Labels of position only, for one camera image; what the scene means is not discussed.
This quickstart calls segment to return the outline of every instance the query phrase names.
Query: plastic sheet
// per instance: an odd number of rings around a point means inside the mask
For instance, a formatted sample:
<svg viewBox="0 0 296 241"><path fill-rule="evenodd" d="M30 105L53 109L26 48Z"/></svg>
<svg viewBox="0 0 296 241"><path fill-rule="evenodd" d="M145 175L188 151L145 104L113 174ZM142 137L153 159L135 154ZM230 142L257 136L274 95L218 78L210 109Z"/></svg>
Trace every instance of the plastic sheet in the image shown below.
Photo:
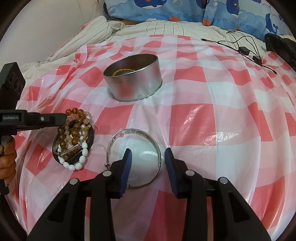
<svg viewBox="0 0 296 241"><path fill-rule="evenodd" d="M138 53L157 54L163 86L144 100L117 102L102 72L116 60ZM8 201L27 232L69 179L86 180L105 170L113 134L137 128L155 139L162 155L171 147L176 158L203 177L227 177L276 240L296 210L296 73L280 57L271 52L263 57L275 75L227 47L177 35L85 45L75 57L25 88L18 103L18 109L43 113L82 108L92 114L95 130L85 167L75 172L52 157L56 128L15 137L17 178ZM137 139L118 141L115 158L131 145L151 151ZM155 166L155 159L150 160L149 171ZM185 208L186 200L171 192L163 163L150 185L112 200L117 240L179 241ZM212 240L210 208L208 216ZM88 226L89 202L86 240Z"/></svg>

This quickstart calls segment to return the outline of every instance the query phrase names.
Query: silver cylindrical tin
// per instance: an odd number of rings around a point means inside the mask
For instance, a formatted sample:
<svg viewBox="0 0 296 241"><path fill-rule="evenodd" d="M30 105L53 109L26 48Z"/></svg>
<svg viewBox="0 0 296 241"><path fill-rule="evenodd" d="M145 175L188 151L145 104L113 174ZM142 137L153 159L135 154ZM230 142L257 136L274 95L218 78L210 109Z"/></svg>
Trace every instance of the silver cylindrical tin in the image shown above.
<svg viewBox="0 0 296 241"><path fill-rule="evenodd" d="M158 57L153 54L137 54L118 60L105 69L104 78L113 98L121 102L147 98L163 82Z"/></svg>

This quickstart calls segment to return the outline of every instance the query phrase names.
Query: jewelry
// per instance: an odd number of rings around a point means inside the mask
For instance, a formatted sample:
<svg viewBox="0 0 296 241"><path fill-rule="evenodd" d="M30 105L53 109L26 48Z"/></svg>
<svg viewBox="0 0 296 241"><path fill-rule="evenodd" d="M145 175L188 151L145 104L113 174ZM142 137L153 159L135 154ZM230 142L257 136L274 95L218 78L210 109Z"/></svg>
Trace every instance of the jewelry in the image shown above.
<svg viewBox="0 0 296 241"><path fill-rule="evenodd" d="M68 116L65 125L57 129L58 135L53 144L53 154L57 155L59 162L71 171L80 170L82 164L86 161L88 155L89 137L92 137L91 145L93 142L93 134L90 135L92 126L90 124L91 114L84 112L82 109L73 108L66 110ZM78 161L69 164L66 160L76 157L78 152L81 156Z"/></svg>
<svg viewBox="0 0 296 241"><path fill-rule="evenodd" d="M109 158L110 158L111 147L112 147L112 145L114 144L114 142L115 142L115 140L117 138L122 137L125 134L137 134L139 136L142 136L142 137L146 138L148 141L150 141L153 144L153 146L155 147L155 149L157 151L157 155L158 155L158 169L157 169L157 172L154 175L154 177L150 181L148 181L147 183L142 184L142 185L139 185L139 186L130 186L129 184L127 184L127 187L128 188L140 188L140 187L143 187L143 186L151 183L156 178L157 174L159 173L160 166L161 166L161 153L160 153L160 149L159 149L159 146L156 143L156 141L148 133L146 133L144 131L141 131L141 130L138 130L138 129L132 129L132 128L121 130L121 131L117 132L112 137L112 139L110 140L110 142L108 144L108 147L107 147L106 163L105 163L104 166L108 170L110 169L110 160L109 160Z"/></svg>

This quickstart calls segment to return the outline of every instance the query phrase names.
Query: silver bracelet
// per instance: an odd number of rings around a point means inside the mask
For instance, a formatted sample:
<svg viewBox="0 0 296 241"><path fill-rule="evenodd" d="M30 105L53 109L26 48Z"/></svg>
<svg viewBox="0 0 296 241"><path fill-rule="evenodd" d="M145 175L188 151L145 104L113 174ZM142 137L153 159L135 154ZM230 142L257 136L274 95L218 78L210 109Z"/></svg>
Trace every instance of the silver bracelet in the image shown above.
<svg viewBox="0 0 296 241"><path fill-rule="evenodd" d="M110 140L109 145L107 147L107 155L106 155L105 167L108 170L110 169L110 161L109 161L109 158L110 158L111 147L112 147L112 145L114 144L115 140L118 137L122 137L125 134L137 134L139 136L142 136L142 137L146 138L148 141L150 141L153 144L153 146L155 147L155 149L157 150L157 154L158 154L158 169L157 169L157 172L154 175L154 177L150 181L148 181L147 183L142 184L142 185L139 185L139 186L130 186L129 184L127 184L127 187L128 188L140 188L140 187L143 187L143 186L151 183L156 178L157 174L159 173L160 166L161 166L161 153L160 153L160 149L159 149L159 146L157 145L156 141L148 133L146 133L144 131L141 131L141 130L138 130L138 129L132 129L132 128L121 130L121 131L117 132L112 137L112 139Z"/></svg>

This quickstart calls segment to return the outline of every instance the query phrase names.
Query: finger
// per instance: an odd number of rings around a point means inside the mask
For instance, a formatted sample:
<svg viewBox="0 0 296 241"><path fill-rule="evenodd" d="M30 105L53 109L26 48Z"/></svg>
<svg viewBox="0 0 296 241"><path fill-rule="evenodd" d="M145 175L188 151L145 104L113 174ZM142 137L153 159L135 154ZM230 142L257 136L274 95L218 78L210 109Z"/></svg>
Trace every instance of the finger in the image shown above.
<svg viewBox="0 0 296 241"><path fill-rule="evenodd" d="M15 139L11 137L11 140L4 147L4 154L10 155L15 152Z"/></svg>
<svg viewBox="0 0 296 241"><path fill-rule="evenodd" d="M0 169L0 179L9 177L13 173L16 166L17 166L16 162L13 162L13 164L10 167L6 169Z"/></svg>
<svg viewBox="0 0 296 241"><path fill-rule="evenodd" d="M10 167L16 158L17 158L16 150L10 155L5 155L0 157L0 169L5 169Z"/></svg>
<svg viewBox="0 0 296 241"><path fill-rule="evenodd" d="M12 172L12 174L10 174L9 177L4 178L5 183L6 183L6 184L11 183L11 182L13 181L13 179L14 179L16 173L17 173L17 171L14 169L13 172Z"/></svg>

